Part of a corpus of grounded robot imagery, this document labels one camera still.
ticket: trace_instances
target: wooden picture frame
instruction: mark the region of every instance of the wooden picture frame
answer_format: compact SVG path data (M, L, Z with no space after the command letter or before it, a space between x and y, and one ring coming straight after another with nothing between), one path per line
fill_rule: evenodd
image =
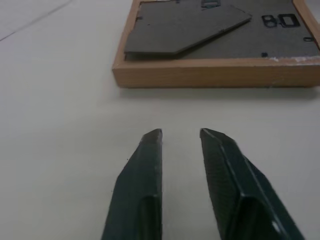
M125 44L141 2L133 0L112 71L122 88L314 87L320 85L320 56L126 61ZM293 0L305 25L320 44L320 25L305 0Z

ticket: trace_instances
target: white table surface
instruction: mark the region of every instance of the white table surface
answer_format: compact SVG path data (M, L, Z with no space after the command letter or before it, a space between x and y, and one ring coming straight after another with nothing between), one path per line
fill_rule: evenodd
M309 3L320 20L320 2ZM74 0L0 42L0 239L99 240L115 180L155 128L163 239L220 239L206 127L234 138L319 240L320 88L119 89L111 67L130 6Z

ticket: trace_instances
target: white surface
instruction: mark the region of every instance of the white surface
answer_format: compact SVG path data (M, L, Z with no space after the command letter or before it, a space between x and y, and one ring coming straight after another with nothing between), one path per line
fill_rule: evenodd
M0 40L69 2L70 0L0 0Z
M320 239L320 89L119 89L130 5L75 0L0 42L0 239L100 240L116 177L163 128L163 239L218 240L202 127L234 138Z

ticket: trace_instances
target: table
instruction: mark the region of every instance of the table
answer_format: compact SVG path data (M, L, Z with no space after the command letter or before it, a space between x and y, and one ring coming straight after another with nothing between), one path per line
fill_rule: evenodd
M320 88L119 89L111 67L130 6L74 0L0 42L0 239L99 240L116 178L155 128L163 239L220 239L205 127L235 139L318 240Z

